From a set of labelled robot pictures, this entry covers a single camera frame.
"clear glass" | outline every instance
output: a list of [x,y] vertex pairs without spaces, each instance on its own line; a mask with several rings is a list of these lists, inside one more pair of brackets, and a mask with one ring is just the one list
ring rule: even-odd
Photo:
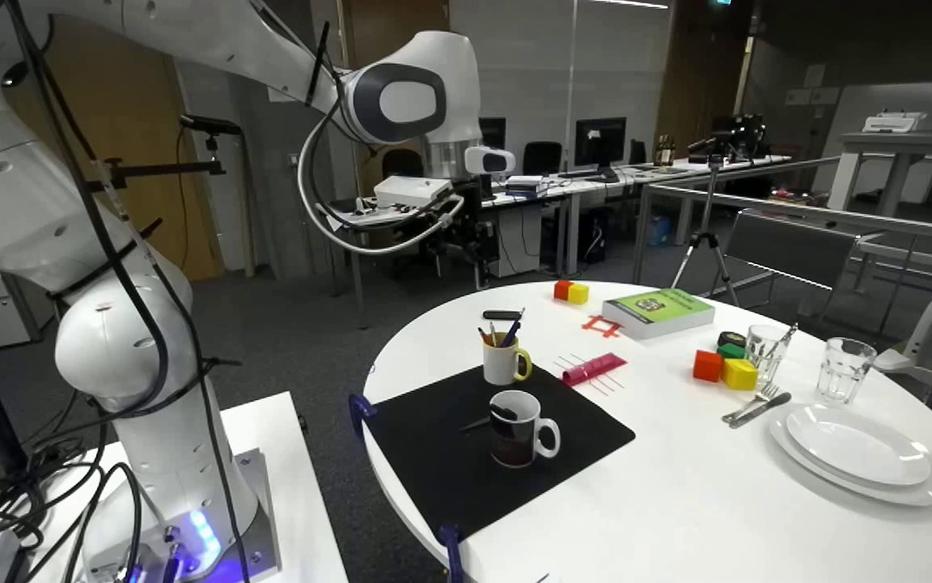
[[824,359],[816,384],[818,399],[830,406],[852,406],[874,359],[878,350],[856,338],[824,341]]
[[747,359],[756,369],[756,392],[778,392],[772,382],[786,355],[786,332],[784,323],[754,323],[747,327]]

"white plate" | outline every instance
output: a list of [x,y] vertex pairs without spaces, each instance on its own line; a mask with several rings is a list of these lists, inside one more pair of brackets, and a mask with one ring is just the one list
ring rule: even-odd
[[918,485],[928,478],[926,447],[883,429],[871,417],[857,417],[845,408],[794,408],[786,432],[818,462],[857,475],[874,485]]
[[797,447],[786,434],[786,415],[789,410],[778,410],[772,421],[767,421],[767,434],[773,436],[773,443],[802,470],[816,473],[818,478],[833,483],[833,485],[842,485],[848,491],[857,491],[857,497],[866,497],[866,500],[878,500],[878,503],[891,503],[891,505],[914,505],[914,510],[928,510],[932,505],[932,473],[923,485],[914,485],[914,489],[879,489],[879,485],[871,485],[871,483],[862,483],[842,470],[833,470],[824,462],[818,462],[816,456],[809,456],[802,447]]

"knife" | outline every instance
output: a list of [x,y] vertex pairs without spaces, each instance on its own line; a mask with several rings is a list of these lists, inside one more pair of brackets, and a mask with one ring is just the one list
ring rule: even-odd
[[778,406],[786,406],[794,396],[789,392],[780,392],[780,396],[772,396],[772,399],[754,399],[747,402],[741,410],[731,410],[725,415],[723,421],[727,429],[745,429],[747,421],[762,417],[765,410],[778,408]]

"gray carpet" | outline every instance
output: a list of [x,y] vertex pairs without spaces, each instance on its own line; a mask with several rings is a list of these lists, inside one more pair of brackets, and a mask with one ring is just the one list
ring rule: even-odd
[[[655,251],[640,282],[668,285],[679,254],[682,251]],[[714,275],[713,266],[713,256],[700,254],[682,287],[709,287]],[[628,275],[628,244],[617,244],[604,262],[583,266],[583,279],[628,282]],[[219,402],[240,406],[276,392],[294,396],[349,581],[444,581],[441,563],[420,550],[386,505],[364,447],[349,432],[345,396],[358,392],[374,355],[399,327],[468,287],[472,279],[466,266],[451,266],[446,279],[434,282],[432,262],[416,256],[367,259],[367,310],[357,307],[349,293],[336,296],[330,282],[232,275],[197,285],[197,323],[207,355],[243,364],[217,369],[215,384]],[[878,346],[905,338],[932,298],[932,287],[903,287],[886,327],[879,327],[891,296],[891,282],[866,279],[856,293],[856,275],[845,279],[816,334],[856,334]],[[767,298],[767,285],[756,285],[745,293],[741,300],[789,321],[799,305],[824,300],[824,296],[780,282],[773,285],[773,298]],[[41,342],[0,350],[0,392],[20,434],[51,432],[56,415],[76,396],[51,369],[51,332]]]

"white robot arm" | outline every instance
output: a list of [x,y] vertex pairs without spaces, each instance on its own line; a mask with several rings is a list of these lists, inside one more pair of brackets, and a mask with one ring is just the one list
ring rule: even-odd
[[[22,0],[22,6],[0,0],[0,77],[25,54],[25,42],[18,42],[18,18],[10,18],[20,11],[29,18],[29,37],[20,38],[41,42],[48,15],[78,15],[149,50],[261,82],[292,102],[312,102],[328,114],[323,122],[335,119],[367,142],[425,136],[432,180],[451,186],[468,172],[508,172],[513,166],[508,155],[476,145],[480,70],[466,37],[420,34],[402,53],[341,76],[317,69],[317,54],[282,34],[258,0]],[[186,321],[189,282],[131,223],[102,214],[102,226],[95,226],[91,214],[98,211],[69,166],[10,114],[0,94],[0,269],[71,305],[59,327],[56,364],[76,389],[115,415],[138,483],[164,527],[181,537],[186,572],[203,578],[232,544],[232,530],[253,522],[258,503],[232,470],[225,432],[215,432],[225,454],[212,456],[215,436],[203,423],[212,417],[217,429],[212,389],[203,396],[181,392],[200,377]],[[128,497],[105,503],[88,536],[84,569],[115,569],[128,562],[131,515]],[[174,550],[163,527],[146,527],[142,544],[157,557]]]

